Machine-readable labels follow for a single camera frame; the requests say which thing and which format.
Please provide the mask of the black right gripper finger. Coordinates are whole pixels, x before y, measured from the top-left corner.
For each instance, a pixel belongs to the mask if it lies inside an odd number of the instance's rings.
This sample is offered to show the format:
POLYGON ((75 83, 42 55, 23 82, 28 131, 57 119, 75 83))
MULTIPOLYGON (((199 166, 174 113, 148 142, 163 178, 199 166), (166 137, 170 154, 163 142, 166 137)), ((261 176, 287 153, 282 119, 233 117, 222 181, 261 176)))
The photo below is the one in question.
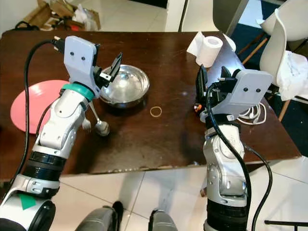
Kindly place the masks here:
POLYGON ((204 105, 206 103, 206 84, 207 84, 207 69, 203 64, 200 65, 197 77, 195 80, 196 97, 195 103, 204 105))

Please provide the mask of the metal spoon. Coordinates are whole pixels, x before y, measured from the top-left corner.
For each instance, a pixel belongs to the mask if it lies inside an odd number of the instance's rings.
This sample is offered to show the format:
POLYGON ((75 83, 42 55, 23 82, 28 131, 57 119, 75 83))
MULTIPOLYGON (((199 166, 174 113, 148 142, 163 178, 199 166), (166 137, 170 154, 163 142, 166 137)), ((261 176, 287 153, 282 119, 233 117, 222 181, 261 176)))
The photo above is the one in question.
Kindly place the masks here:
POLYGON ((102 137, 108 136, 108 134, 110 133, 108 123, 101 121, 101 119, 99 118, 95 110, 93 102, 90 102, 90 108, 95 116, 95 119, 97 119, 97 122, 95 123, 95 132, 97 132, 97 134, 99 134, 99 136, 102 136, 102 137))

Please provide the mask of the orange black tape measure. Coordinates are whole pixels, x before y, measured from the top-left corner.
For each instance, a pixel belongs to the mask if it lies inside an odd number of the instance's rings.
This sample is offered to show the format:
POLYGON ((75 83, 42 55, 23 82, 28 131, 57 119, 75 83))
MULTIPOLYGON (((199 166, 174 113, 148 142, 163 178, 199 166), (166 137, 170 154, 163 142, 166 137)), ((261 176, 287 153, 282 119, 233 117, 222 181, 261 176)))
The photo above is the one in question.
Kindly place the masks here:
POLYGON ((204 110, 203 103, 199 100, 194 101, 193 110, 194 112, 199 115, 204 110))

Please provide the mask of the grey chair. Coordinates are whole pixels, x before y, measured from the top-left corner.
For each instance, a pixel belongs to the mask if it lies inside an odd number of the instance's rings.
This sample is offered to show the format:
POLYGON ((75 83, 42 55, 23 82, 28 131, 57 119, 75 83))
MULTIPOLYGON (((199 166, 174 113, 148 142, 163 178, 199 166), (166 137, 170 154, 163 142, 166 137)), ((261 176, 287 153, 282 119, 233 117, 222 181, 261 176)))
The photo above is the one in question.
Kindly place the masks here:
POLYGON ((231 35, 249 0, 213 0, 213 24, 225 35, 231 35))

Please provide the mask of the steel bowl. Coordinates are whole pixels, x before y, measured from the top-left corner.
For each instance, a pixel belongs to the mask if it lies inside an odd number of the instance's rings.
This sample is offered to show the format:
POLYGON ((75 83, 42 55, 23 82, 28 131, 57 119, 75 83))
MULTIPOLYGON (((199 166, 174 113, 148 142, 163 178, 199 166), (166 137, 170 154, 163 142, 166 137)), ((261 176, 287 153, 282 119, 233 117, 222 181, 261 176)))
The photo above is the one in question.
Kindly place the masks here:
POLYGON ((102 88, 99 99, 115 108, 130 108, 143 101, 149 86, 148 76, 141 69, 121 64, 114 81, 102 88))

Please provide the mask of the pink plate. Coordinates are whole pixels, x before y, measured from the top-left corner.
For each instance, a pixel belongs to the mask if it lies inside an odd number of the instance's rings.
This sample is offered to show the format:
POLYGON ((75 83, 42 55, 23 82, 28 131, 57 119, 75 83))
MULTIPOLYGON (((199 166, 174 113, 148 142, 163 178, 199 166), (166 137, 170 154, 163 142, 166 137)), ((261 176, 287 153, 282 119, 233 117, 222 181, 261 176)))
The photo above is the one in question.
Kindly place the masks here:
MULTIPOLYGON (((68 84, 66 80, 42 81, 29 87, 29 133, 35 134, 44 110, 60 96, 61 88, 68 84)), ((14 99, 10 109, 13 125, 25 131, 25 92, 14 99)))

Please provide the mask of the grey robot right leg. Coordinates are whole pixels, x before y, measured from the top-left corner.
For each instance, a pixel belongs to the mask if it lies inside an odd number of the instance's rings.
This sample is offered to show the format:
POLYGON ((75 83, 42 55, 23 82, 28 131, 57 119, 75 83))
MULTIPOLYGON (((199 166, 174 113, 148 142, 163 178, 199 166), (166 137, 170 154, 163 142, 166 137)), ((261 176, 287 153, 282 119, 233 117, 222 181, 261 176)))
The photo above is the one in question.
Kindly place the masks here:
POLYGON ((148 222, 148 231, 178 231, 178 228, 166 211, 154 209, 148 222))

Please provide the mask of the grey robot leg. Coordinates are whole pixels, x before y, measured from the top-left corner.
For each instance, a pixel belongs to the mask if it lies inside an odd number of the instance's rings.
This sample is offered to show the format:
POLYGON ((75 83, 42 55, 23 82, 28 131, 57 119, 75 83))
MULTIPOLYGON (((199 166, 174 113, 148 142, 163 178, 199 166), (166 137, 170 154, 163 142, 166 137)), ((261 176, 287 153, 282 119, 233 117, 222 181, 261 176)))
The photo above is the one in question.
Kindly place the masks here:
POLYGON ((148 222, 148 231, 178 231, 178 228, 166 211, 154 209, 148 222))
POLYGON ((123 216, 123 203, 102 206, 92 210, 77 226, 75 231, 119 231, 123 216))

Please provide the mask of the metal fork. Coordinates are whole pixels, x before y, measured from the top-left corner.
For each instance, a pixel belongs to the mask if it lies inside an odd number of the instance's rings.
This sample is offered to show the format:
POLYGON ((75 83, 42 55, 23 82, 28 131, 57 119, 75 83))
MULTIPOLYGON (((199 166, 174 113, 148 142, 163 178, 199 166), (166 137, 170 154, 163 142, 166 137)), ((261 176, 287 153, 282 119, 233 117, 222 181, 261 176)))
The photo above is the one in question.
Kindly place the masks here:
POLYGON ((81 127, 85 132, 91 132, 92 129, 92 124, 91 122, 87 119, 87 117, 84 117, 81 127))

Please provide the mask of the white toilet paper roll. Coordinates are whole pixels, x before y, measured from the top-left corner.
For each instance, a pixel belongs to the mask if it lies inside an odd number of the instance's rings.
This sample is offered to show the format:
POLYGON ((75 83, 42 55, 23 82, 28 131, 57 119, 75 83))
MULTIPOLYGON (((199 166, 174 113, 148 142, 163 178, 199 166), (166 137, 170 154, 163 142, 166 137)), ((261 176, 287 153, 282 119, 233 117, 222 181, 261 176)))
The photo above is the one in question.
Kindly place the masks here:
POLYGON ((224 42, 220 38, 205 37, 201 31, 198 31, 186 51, 195 56, 197 64, 210 68, 213 66, 222 46, 224 46, 224 42))

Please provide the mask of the black bag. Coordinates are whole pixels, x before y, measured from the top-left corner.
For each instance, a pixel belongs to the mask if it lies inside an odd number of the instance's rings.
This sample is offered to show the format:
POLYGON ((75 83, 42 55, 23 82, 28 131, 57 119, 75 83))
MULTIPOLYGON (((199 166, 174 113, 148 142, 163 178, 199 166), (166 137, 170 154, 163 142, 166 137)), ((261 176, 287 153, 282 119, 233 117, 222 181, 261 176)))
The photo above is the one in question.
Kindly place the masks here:
POLYGON ((20 21, 15 25, 13 31, 39 31, 40 28, 37 25, 29 24, 25 21, 20 21))

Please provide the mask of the brown cardboard box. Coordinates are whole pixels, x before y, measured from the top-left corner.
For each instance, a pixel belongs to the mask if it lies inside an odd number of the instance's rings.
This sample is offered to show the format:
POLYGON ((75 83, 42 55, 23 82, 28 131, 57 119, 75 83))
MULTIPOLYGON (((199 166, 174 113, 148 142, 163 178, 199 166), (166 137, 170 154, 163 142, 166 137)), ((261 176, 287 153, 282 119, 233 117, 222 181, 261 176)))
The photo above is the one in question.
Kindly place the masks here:
POLYGON ((22 21, 37 25, 40 31, 98 31, 101 29, 99 14, 81 4, 66 0, 37 0, 37 7, 22 21))

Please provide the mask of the white cloth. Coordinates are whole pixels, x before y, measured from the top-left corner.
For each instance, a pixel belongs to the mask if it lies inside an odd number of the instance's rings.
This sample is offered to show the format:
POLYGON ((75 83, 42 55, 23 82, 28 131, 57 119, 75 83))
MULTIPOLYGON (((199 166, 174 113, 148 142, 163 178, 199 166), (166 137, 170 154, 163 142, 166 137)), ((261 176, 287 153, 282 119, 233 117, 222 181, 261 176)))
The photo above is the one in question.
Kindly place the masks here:
POLYGON ((284 51, 276 83, 282 101, 297 96, 308 101, 308 58, 298 53, 284 51))

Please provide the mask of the yellow rubber band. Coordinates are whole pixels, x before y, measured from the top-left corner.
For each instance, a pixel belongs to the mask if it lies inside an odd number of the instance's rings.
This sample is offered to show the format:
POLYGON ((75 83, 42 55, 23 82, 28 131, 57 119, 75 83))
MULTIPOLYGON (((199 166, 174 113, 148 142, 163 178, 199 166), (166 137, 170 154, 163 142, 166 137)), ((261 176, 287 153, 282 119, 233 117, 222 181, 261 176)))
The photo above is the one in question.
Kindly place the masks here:
POLYGON ((149 113, 151 114, 152 117, 160 117, 162 115, 162 108, 160 106, 152 106, 150 108, 149 113))

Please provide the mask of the white chair wooden legs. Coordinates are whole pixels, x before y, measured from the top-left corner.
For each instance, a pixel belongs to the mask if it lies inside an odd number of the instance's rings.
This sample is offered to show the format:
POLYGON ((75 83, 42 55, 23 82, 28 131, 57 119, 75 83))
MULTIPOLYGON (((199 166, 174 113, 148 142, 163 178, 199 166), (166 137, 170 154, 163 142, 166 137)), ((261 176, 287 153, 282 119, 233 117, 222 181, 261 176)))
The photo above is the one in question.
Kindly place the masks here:
MULTIPOLYGON (((261 71, 266 71, 272 75, 271 83, 277 87, 278 93, 279 86, 277 86, 276 78, 284 51, 287 51, 287 42, 289 40, 308 39, 308 13, 301 13, 300 9, 300 7, 291 9, 291 11, 275 9, 268 20, 261 24, 262 28, 265 29, 265 24, 268 21, 273 22, 273 25, 269 27, 270 38, 260 57, 259 66, 261 71)), ((279 115, 279 121, 282 121, 292 99, 283 101, 284 105, 279 115)))

